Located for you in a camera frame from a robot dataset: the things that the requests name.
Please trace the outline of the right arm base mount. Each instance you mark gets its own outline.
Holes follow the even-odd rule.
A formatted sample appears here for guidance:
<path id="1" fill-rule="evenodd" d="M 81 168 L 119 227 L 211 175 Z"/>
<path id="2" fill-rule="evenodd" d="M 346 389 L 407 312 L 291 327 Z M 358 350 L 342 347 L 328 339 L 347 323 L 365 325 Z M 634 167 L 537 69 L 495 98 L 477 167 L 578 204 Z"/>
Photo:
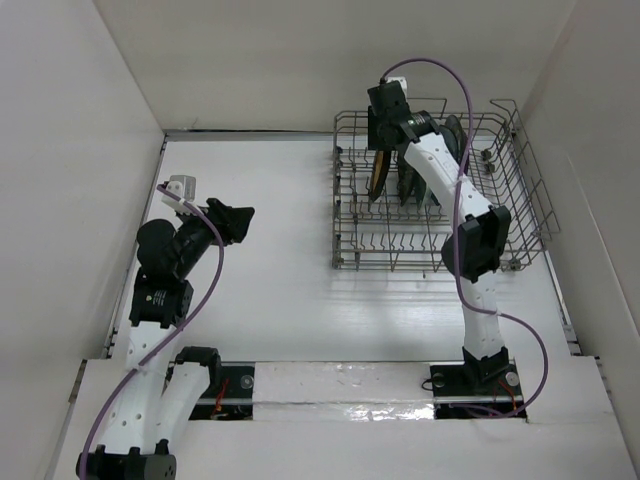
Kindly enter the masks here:
<path id="1" fill-rule="evenodd" d="M 421 388 L 432 394 L 437 420 L 492 418 L 515 411 L 525 403 L 513 362 L 482 382 L 474 382 L 463 363 L 431 364 Z"/>

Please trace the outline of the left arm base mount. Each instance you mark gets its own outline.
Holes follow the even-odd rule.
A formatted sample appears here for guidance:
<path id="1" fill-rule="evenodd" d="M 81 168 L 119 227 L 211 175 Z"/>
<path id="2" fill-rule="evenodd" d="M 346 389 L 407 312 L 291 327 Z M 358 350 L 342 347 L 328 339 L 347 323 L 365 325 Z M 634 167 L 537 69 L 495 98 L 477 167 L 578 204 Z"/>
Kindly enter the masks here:
<path id="1" fill-rule="evenodd" d="M 252 420 L 255 366 L 252 362 L 224 362 L 219 385 L 205 391 L 189 420 Z"/>

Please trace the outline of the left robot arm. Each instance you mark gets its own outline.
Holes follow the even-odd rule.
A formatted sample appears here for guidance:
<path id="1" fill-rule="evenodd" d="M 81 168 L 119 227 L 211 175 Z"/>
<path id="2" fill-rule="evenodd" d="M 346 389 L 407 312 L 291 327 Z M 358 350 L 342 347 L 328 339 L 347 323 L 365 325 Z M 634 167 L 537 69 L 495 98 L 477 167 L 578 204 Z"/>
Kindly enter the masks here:
<path id="1" fill-rule="evenodd" d="M 80 479 L 175 478 L 177 443 L 197 401 L 222 387 L 217 349 L 176 347 L 202 309 L 191 304 L 187 277 L 209 247 L 242 242 L 255 210 L 215 198 L 203 207 L 170 201 L 180 227 L 155 219 L 137 232 L 125 374 L 87 435 L 76 464 Z"/>

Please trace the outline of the round cream plate metallic rim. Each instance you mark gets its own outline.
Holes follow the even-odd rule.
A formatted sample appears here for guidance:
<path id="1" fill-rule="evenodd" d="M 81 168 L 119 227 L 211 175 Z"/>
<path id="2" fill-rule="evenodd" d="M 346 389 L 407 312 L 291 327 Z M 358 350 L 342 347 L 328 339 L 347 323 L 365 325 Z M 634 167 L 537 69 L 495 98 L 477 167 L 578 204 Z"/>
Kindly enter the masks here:
<path id="1" fill-rule="evenodd" d="M 456 115 L 449 115 L 440 127 L 440 131 L 449 152 L 456 162 L 461 164 L 468 144 L 468 136 L 460 119 Z"/>

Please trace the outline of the square black floral plate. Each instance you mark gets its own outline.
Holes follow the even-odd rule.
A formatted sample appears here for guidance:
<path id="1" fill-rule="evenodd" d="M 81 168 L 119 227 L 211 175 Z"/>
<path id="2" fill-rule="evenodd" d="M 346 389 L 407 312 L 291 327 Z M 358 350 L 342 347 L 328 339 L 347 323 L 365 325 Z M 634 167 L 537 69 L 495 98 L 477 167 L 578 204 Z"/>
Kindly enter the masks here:
<path id="1" fill-rule="evenodd" d="M 397 191 L 400 205 L 404 206 L 413 193 L 416 171 L 402 155 L 397 156 L 396 162 L 398 168 Z"/>

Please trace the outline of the light green floral plate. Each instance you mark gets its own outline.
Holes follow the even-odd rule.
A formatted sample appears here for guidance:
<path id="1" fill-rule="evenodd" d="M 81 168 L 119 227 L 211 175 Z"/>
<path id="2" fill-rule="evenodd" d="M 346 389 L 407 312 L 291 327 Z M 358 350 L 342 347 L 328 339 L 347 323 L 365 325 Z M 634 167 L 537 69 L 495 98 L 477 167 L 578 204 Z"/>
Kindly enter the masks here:
<path id="1" fill-rule="evenodd" d="M 416 180 L 415 199 L 416 204 L 419 208 L 430 206 L 433 203 L 432 191 L 421 176 L 419 176 Z"/>

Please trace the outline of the square yellow brown plate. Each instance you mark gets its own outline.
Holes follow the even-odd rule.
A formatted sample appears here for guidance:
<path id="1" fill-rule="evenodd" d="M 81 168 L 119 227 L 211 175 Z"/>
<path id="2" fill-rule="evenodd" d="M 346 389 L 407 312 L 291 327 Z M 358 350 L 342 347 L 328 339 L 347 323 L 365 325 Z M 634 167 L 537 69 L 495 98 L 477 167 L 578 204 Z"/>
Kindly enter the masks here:
<path id="1" fill-rule="evenodd" d="M 368 186 L 368 199 L 374 203 L 382 195 L 386 179 L 391 166 L 392 152 L 377 150 L 373 159 L 372 170 Z"/>

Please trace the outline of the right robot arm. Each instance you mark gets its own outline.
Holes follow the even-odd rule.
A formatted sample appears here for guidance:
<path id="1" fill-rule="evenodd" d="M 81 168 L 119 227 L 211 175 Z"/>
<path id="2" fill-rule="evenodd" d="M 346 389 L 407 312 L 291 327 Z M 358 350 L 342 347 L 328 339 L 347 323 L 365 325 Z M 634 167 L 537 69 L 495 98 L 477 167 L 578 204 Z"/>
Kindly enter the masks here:
<path id="1" fill-rule="evenodd" d="M 463 361 L 431 367 L 432 388 L 445 397 L 487 395 L 509 368 L 494 274 L 511 214 L 493 205 L 469 179 L 462 163 L 469 139 L 459 118 L 450 115 L 438 123 L 426 111 L 411 111 L 405 90 L 402 78 L 369 89 L 368 141 L 384 155 L 397 153 L 403 171 L 425 182 L 452 227 L 441 256 L 463 296 Z"/>

